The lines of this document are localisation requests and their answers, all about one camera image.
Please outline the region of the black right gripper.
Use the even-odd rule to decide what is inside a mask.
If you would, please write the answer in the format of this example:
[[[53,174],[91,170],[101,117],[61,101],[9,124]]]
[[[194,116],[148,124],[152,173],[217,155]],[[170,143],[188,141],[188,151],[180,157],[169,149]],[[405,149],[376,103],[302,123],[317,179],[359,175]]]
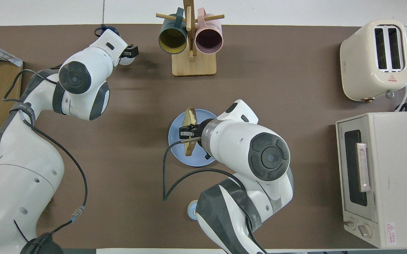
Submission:
[[[179,139],[186,140],[190,138],[200,138],[197,142],[201,142],[202,132],[204,126],[203,124],[190,124],[180,127]]]

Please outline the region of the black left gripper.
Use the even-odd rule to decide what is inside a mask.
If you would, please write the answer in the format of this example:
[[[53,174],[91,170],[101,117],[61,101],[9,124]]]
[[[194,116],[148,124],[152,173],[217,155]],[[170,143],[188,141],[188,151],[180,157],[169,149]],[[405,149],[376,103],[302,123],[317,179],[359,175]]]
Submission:
[[[121,55],[119,56],[120,59],[122,58],[130,58],[134,59],[136,56],[139,55],[138,46],[136,45],[128,45],[127,49],[124,50]]]

